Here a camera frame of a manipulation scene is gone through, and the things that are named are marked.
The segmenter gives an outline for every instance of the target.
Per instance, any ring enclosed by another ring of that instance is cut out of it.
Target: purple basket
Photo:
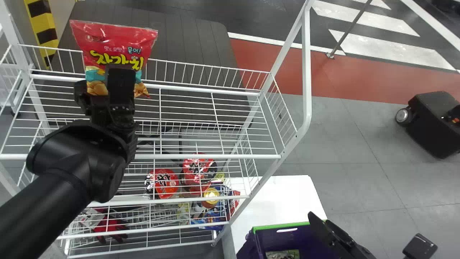
[[[238,259],[266,259],[265,252],[293,249],[299,250],[301,259],[339,258],[333,251],[316,239],[308,223],[253,228],[246,235],[246,242],[238,251],[236,257]]]

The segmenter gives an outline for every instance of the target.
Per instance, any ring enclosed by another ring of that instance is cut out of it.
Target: black table
[[[106,3],[98,3],[96,1],[77,2],[72,10],[70,19],[157,29],[158,38],[150,55],[153,59],[236,68],[236,60],[230,45],[227,29],[225,26],[217,22],[195,19],[186,15],[164,14],[123,6],[115,6]],[[64,29],[58,47],[62,49],[79,50],[69,23],[67,23]],[[61,60],[64,71],[72,71],[68,55],[63,55],[63,53],[61,53]],[[73,56],[73,63],[75,72],[84,73],[81,57],[77,55]],[[60,69],[60,61],[56,54],[54,55],[51,64],[55,70]],[[182,72],[184,67],[183,65],[178,64],[176,69],[177,71]],[[211,74],[211,82],[218,82],[218,84],[222,84],[224,82],[224,74],[217,74],[215,71],[211,73],[210,69],[211,68],[204,69],[203,77],[207,78],[208,75]],[[158,74],[158,77],[164,77],[165,68],[160,66],[155,68],[155,66],[149,65],[147,66],[147,73],[149,78],[153,78],[155,73]],[[191,66],[187,66],[184,76],[190,80],[192,76]],[[172,77],[173,69],[170,69],[169,66],[167,69],[166,80],[170,81]],[[234,80],[234,86],[240,82],[240,79],[241,75],[240,73],[237,73]],[[195,74],[195,76],[193,76],[192,83],[198,83],[198,80],[199,77]],[[73,85],[69,82],[45,81],[43,83],[48,85]],[[230,86],[230,80],[225,84],[225,86]],[[53,91],[53,89],[49,89],[47,87],[42,87],[42,89],[45,91]],[[60,89],[59,91],[67,91],[70,93],[71,89]],[[156,120],[158,119],[159,105],[158,102],[152,103],[151,101],[158,101],[158,96],[155,95],[158,93],[158,90],[150,88],[149,92],[153,94],[151,95],[150,100],[137,98],[136,103],[149,104],[152,105],[152,107],[143,106],[143,110],[146,110],[147,112],[141,112],[137,109],[135,116]],[[208,93],[162,90],[161,94],[166,95],[162,97],[162,102],[169,101],[167,105],[162,106],[181,107],[181,109],[162,109],[162,113],[164,113],[162,115],[162,119],[172,119],[178,121],[185,119],[196,120],[197,122],[215,120],[213,104],[210,99],[210,94]],[[215,105],[218,106],[219,110],[223,110],[217,111],[219,120],[233,121],[234,123],[232,124],[241,126],[246,120],[245,116],[247,116],[249,111],[246,96],[227,94],[214,94],[213,96],[215,98]],[[40,93],[40,97],[56,98],[56,94]],[[73,96],[66,95],[59,96],[59,98],[72,99]],[[201,104],[193,103],[194,99],[199,100]],[[47,114],[48,118],[62,118],[62,115],[56,114],[55,112],[75,113],[75,109],[72,110],[71,108],[56,108],[49,106],[69,105],[68,101],[66,103],[62,100],[44,99],[42,100],[42,103],[48,105],[44,107],[46,112],[50,112]],[[229,106],[228,104],[231,103],[243,104],[244,106]],[[196,125],[196,127],[201,126],[209,127],[210,125],[204,123]]]

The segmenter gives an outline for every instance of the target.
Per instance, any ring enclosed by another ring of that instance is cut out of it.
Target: potato chip bag
[[[77,20],[69,22],[75,40],[83,51],[86,90],[89,94],[108,95],[104,84],[105,66],[116,64],[136,71],[134,97],[149,97],[141,75],[158,36],[157,30]]]

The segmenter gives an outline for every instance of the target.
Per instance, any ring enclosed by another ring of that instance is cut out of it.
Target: green basket rim
[[[285,223],[285,224],[275,224],[275,225],[265,225],[265,226],[255,226],[253,227],[253,233],[255,234],[258,230],[272,230],[272,229],[284,229],[284,228],[293,228],[299,226],[310,225],[310,222],[294,222],[294,223]]]

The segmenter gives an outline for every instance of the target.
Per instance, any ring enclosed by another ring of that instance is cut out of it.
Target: gray tile floor
[[[302,97],[284,98],[300,125]],[[420,148],[394,122],[403,106],[314,97],[310,129],[276,175],[310,175],[328,218],[378,259],[403,258],[403,247],[417,232],[439,246],[434,258],[457,258],[460,156],[441,161]],[[1,129],[9,127],[9,118],[0,117]],[[20,170],[14,163],[6,167]],[[258,162],[260,174],[267,167]],[[189,253],[184,258],[223,258],[220,244],[185,250]],[[106,258],[177,258],[177,252],[150,250]]]

